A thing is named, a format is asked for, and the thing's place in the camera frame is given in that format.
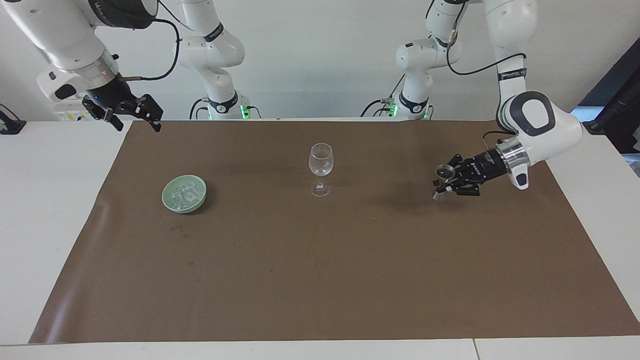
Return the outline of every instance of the white table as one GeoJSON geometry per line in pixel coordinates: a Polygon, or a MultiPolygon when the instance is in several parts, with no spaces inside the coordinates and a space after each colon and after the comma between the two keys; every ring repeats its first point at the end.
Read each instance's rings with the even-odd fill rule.
{"type": "MultiPolygon", "coordinates": [[[[31,336],[125,133],[101,122],[33,122],[19,136],[0,137],[0,184],[10,189],[0,199],[0,344],[25,344],[31,336]]],[[[640,179],[601,136],[585,135],[548,163],[638,317],[640,179]]],[[[477,354],[482,360],[636,360],[640,336],[0,347],[0,359],[471,360],[477,354]]]]}

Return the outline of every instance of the empty wine glass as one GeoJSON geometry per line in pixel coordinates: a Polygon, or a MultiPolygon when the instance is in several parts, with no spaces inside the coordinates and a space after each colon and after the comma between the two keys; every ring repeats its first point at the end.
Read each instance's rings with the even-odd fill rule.
{"type": "MultiPolygon", "coordinates": [[[[317,143],[311,148],[309,169],[317,176],[327,176],[333,170],[333,149],[326,143],[317,143]]],[[[316,181],[311,193],[317,197],[329,195],[331,185],[326,181],[316,181]]]]}

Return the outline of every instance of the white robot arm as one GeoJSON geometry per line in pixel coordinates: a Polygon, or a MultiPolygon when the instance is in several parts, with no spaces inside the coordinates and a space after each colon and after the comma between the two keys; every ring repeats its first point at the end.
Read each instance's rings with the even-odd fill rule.
{"type": "Polygon", "coordinates": [[[62,101],[86,91],[83,104],[96,119],[120,131],[115,114],[132,115],[160,131],[162,109],[148,94],[133,96],[116,59],[95,36],[97,26],[148,27],[156,18],[156,0],[3,0],[2,5],[51,62],[37,79],[48,98],[62,101]]]}
{"type": "Polygon", "coordinates": [[[429,37],[400,46],[396,63],[404,72],[404,87],[394,98],[397,116],[422,119],[427,111],[433,78],[429,70],[447,66],[447,48],[451,63],[462,55],[462,44],[450,39],[451,29],[461,6],[447,1],[434,1],[427,11],[429,37]]]}
{"type": "MultiPolygon", "coordinates": [[[[464,7],[468,0],[444,0],[464,7]]],[[[521,190],[529,187],[528,168],[576,146],[583,127],[535,91],[527,91],[524,52],[538,21],[537,0],[483,0],[498,64],[498,125],[515,136],[470,159],[456,155],[436,171],[436,193],[480,195],[480,185],[507,174],[521,190]]]]}
{"type": "Polygon", "coordinates": [[[247,118],[248,99],[236,91],[231,75],[222,69],[242,64],[244,46],[225,29],[211,0],[179,0],[178,3],[184,22],[196,33],[182,41],[179,62],[204,84],[211,117],[247,118]]]}

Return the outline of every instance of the green led light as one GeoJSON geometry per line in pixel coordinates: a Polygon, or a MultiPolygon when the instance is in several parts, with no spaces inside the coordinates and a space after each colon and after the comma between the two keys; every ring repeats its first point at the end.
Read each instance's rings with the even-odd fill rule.
{"type": "Polygon", "coordinates": [[[251,117],[251,114],[249,114],[248,109],[246,108],[246,106],[244,105],[240,105],[240,111],[242,112],[242,118],[243,119],[248,119],[251,117]]]}
{"type": "Polygon", "coordinates": [[[434,107],[432,105],[427,106],[427,111],[424,112],[425,119],[431,119],[433,116],[434,107]]]}

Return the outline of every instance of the brown mat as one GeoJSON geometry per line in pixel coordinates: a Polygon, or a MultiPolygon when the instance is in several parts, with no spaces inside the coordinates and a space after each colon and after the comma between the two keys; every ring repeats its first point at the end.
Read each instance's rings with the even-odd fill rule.
{"type": "Polygon", "coordinates": [[[640,334],[546,164],[526,192],[502,177],[431,200],[436,166],[481,152],[491,129],[137,122],[31,342],[640,334]],[[336,159],[322,199],[316,142],[336,159]],[[209,186],[189,216],[160,200],[182,174],[209,186]]]}

